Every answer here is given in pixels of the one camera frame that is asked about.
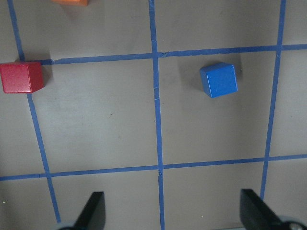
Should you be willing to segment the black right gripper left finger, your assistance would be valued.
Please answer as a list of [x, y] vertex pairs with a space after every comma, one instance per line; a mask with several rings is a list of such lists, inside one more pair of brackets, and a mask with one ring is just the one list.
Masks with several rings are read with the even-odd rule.
[[103, 230], [106, 224], [104, 192], [93, 192], [74, 223], [77, 230]]

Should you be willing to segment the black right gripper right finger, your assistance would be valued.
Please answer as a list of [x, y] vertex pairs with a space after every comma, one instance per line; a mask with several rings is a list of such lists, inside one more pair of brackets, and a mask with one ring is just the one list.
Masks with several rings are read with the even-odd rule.
[[262, 201], [252, 189], [241, 189], [239, 216], [246, 230], [287, 230], [288, 223]]

